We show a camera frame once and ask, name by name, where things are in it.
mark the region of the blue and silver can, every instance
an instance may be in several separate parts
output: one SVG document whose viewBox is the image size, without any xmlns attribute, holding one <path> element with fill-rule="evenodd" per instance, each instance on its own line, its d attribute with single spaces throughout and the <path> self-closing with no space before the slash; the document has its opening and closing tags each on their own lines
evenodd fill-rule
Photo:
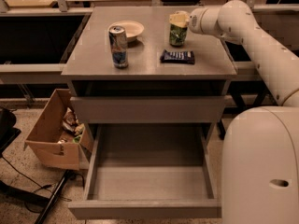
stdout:
<svg viewBox="0 0 299 224">
<path fill-rule="evenodd" d="M 109 28 L 109 40 L 114 66 L 125 68 L 128 63 L 128 42 L 125 30 L 122 26 L 111 26 Z"/>
</svg>

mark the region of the white robotic arm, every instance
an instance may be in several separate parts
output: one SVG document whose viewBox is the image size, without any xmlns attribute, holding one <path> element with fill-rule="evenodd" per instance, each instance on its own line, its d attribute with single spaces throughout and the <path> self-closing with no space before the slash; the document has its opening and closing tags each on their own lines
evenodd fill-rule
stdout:
<svg viewBox="0 0 299 224">
<path fill-rule="evenodd" d="M 237 116 L 222 152 L 223 224 L 299 223 L 299 59 L 234 0 L 191 14 L 194 33 L 243 46 L 279 105 Z"/>
</svg>

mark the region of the floor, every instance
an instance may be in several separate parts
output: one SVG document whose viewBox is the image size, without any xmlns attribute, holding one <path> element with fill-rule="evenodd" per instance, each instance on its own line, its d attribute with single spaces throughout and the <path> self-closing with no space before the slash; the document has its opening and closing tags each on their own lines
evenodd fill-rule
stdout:
<svg viewBox="0 0 299 224">
<path fill-rule="evenodd" d="M 31 148 L 24 145 L 31 128 L 36 123 L 37 118 L 41 114 L 44 104 L 47 100 L 36 100 L 36 102 L 28 108 L 23 99 L 20 100 L 0 100 L 0 106 L 14 110 L 17 117 L 16 128 L 21 130 L 21 134 L 14 142 L 5 150 L 3 156 L 11 165 L 20 172 L 28 175 L 39 185 L 55 184 L 61 179 L 64 170 L 49 168 L 43 166 Z M 224 126 L 227 127 L 230 119 L 224 119 Z M 222 141 L 219 138 L 218 131 L 215 130 L 211 142 L 209 144 L 209 153 L 211 157 L 211 165 L 213 175 L 216 178 L 218 185 L 219 196 L 221 196 L 221 147 Z M 80 174 L 86 176 L 86 171 L 79 171 Z M 30 192 L 36 191 L 37 194 L 49 197 L 50 192 L 38 190 L 38 185 L 28 180 L 24 176 L 17 173 L 6 161 L 0 159 L 0 180 L 7 185 L 25 189 Z M 74 180 L 69 180 L 63 190 L 63 197 L 58 200 L 55 206 L 51 209 L 44 223 L 103 223 L 103 224 L 220 224 L 221 219 L 125 219 L 125 220 L 76 220 L 67 206 L 71 201 L 79 201 L 82 198 L 83 187 L 81 177 L 78 175 Z M 35 223 L 38 218 L 38 213 L 33 213 L 26 208 L 22 201 L 9 198 L 0 194 L 0 223 L 15 224 L 15 223 Z"/>
</svg>

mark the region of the white bowl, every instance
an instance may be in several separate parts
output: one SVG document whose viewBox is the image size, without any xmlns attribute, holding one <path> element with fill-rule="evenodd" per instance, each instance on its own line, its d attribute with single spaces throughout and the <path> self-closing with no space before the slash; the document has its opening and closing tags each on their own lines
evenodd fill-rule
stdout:
<svg viewBox="0 0 299 224">
<path fill-rule="evenodd" d="M 124 27 L 128 42 L 135 41 L 144 30 L 144 26 L 137 21 L 117 21 L 111 24 L 110 27 L 111 26 Z"/>
</svg>

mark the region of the can lid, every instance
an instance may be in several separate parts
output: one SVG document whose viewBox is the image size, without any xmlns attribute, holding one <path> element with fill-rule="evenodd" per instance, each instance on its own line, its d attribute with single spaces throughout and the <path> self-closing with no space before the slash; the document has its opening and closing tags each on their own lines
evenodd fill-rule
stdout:
<svg viewBox="0 0 299 224">
<path fill-rule="evenodd" d="M 111 26 L 109 28 L 109 31 L 113 34 L 121 34 L 123 33 L 125 30 L 124 30 L 124 27 L 122 26 Z"/>
</svg>

